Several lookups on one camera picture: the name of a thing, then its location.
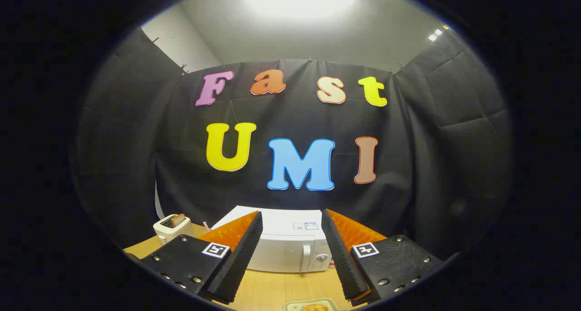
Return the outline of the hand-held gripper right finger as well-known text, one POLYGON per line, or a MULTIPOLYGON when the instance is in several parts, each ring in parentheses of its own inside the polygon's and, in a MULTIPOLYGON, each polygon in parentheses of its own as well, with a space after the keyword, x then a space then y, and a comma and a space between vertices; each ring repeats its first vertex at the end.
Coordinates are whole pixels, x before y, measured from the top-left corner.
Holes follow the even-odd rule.
POLYGON ((343 295, 353 306, 395 299, 447 266, 405 235, 386 237, 333 210, 321 213, 343 295))

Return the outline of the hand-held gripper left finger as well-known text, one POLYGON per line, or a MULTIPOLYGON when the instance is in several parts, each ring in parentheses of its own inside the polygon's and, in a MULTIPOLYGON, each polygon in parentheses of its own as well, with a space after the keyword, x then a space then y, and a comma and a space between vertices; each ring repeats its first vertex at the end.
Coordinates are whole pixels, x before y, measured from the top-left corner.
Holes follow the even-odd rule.
POLYGON ((130 253, 129 258, 189 296, 229 304, 262 231, 262 214, 254 211, 196 238, 180 234, 143 257, 130 253))

